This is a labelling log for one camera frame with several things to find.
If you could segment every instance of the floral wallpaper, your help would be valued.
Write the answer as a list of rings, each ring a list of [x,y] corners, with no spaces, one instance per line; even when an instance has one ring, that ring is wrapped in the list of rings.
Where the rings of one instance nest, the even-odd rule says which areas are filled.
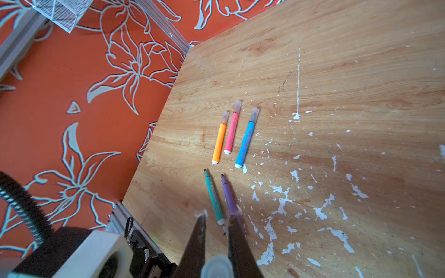
[[[195,45],[281,0],[154,0]],[[0,43],[30,9],[0,0]],[[156,127],[185,53],[134,0],[95,0],[71,34],[52,22],[0,81],[0,170],[55,229],[104,228]],[[0,201],[0,256],[36,248]]]

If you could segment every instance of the wood grain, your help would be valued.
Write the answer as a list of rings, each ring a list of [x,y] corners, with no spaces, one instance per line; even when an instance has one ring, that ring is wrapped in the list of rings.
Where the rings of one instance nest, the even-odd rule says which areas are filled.
[[[271,242],[264,226],[273,217],[265,276],[358,277],[356,267],[365,278],[445,276],[444,14],[438,0],[286,1],[193,47],[124,205],[175,262],[196,211],[207,209],[207,258],[226,254],[204,181],[209,168],[218,192],[225,173],[242,201],[256,259]],[[243,106],[233,152],[211,167],[223,110],[236,99]],[[255,106],[258,135],[243,174],[234,164]],[[272,184],[290,187],[286,215],[272,214],[285,198]],[[314,208],[330,194],[328,218],[317,219]],[[354,253],[328,227],[344,232]],[[296,242],[301,248],[281,254]]]

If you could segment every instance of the orange marker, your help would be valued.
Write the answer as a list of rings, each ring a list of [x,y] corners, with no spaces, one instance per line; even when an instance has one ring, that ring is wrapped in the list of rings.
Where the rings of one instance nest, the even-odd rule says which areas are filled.
[[[213,165],[217,165],[219,162],[219,156],[221,155],[221,149],[223,148],[224,134],[226,133],[226,125],[229,120],[229,111],[224,111],[222,116],[221,124],[219,125],[218,138],[216,138],[215,150],[213,151]]]

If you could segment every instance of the white mesh basket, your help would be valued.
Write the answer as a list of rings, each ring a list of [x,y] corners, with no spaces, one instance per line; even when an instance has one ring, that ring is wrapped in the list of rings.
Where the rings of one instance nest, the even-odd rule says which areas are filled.
[[[71,33],[93,0],[28,0],[46,18]]]

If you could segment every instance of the blue marker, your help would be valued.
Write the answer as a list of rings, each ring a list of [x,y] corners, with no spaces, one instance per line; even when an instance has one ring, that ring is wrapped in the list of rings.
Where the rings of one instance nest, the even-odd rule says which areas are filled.
[[[252,139],[253,129],[255,128],[256,119],[258,118],[259,108],[254,107],[252,110],[251,119],[247,125],[246,133],[244,134],[241,148],[239,149],[238,157],[236,158],[235,167],[241,169],[246,158],[247,149],[249,148],[250,140]]]

